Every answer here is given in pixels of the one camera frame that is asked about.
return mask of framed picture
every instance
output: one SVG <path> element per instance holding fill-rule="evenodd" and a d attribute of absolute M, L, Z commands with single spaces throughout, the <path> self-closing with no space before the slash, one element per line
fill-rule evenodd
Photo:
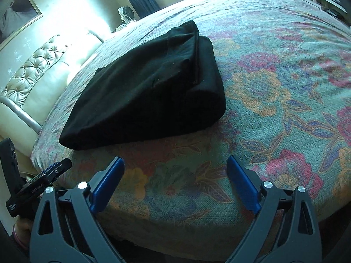
<path fill-rule="evenodd" d="M 33 0 L 13 0 L 0 18 L 0 50 L 42 16 Z"/>

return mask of black clip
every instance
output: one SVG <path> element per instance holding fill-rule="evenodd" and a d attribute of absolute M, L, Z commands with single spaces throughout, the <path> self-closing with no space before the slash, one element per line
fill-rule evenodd
<path fill-rule="evenodd" d="M 255 219 L 226 263 L 321 263 L 322 243 L 311 199 L 302 186 L 294 191 L 278 189 L 261 181 L 252 170 L 240 166 L 233 156 L 227 174 L 246 209 Z M 266 241 L 277 210 L 283 219 L 271 251 L 257 258 Z"/>
<path fill-rule="evenodd" d="M 105 209 L 123 174 L 124 161 L 116 157 L 89 183 L 62 191 L 47 187 L 30 238 L 31 262 L 125 263 L 95 218 Z"/>
<path fill-rule="evenodd" d="M 20 177 L 15 147 L 10 139 L 0 142 L 0 160 L 10 191 L 10 198 L 6 201 L 8 212 L 12 217 L 20 215 L 31 220 L 34 220 L 40 194 L 72 166 L 71 160 L 65 158 L 25 183 Z"/>

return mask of bracelet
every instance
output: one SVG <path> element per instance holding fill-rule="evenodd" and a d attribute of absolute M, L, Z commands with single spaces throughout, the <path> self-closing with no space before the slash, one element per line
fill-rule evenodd
<path fill-rule="evenodd" d="M 15 241 L 24 249 L 24 250 L 28 250 L 28 246 L 26 246 L 17 236 L 16 234 L 16 230 L 15 230 L 15 224 L 13 225 L 12 228 L 12 234 L 13 234 L 13 238 L 15 239 Z"/>

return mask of cream leather headboard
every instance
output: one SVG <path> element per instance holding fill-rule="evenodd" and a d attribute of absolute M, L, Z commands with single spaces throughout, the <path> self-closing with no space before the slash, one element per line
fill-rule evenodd
<path fill-rule="evenodd" d="M 0 93 L 0 136 L 29 157 L 57 99 L 101 44 L 87 31 L 72 45 L 56 35 L 38 48 Z"/>

